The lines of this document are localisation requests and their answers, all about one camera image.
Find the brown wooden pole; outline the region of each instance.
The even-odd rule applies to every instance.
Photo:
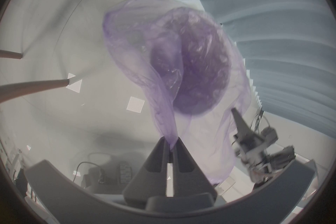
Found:
[[[0,58],[22,59],[22,53],[0,50]]]
[[[69,79],[31,81],[0,86],[0,103],[27,94],[66,87]]]

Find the purple plastic bag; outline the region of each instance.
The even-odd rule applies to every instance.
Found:
[[[230,113],[250,104],[242,57],[203,11],[174,0],[126,0],[105,14],[104,39],[124,74],[141,86],[171,147],[180,136],[211,183],[231,172]]]

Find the translucent bag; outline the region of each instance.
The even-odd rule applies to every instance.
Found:
[[[175,0],[126,0],[105,14],[106,46],[144,91],[154,122],[171,147],[181,137],[211,183],[235,163],[231,108],[251,100],[243,59],[222,27]]]

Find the plastic bag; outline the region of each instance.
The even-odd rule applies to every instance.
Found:
[[[180,136],[211,183],[231,172],[230,113],[250,104],[242,57],[203,11],[174,0],[126,0],[105,14],[106,46],[141,86],[154,122],[171,147]]]

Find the light patch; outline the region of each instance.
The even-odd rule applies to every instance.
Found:
[[[73,77],[75,77],[74,74],[71,74],[71,73],[68,74],[68,79],[73,78]],[[66,88],[68,88],[68,89],[70,89],[70,90],[72,90],[74,92],[78,92],[79,93],[79,91],[81,89],[81,85],[82,85],[82,79],[78,80],[77,82],[75,82],[75,83],[73,83],[71,85],[67,85]]]
[[[76,171],[73,171],[73,175],[76,174]],[[77,175],[76,176],[81,176],[81,173],[80,172],[77,172]]]
[[[128,102],[126,110],[141,113],[142,107],[144,106],[145,100],[141,100],[131,96]]]

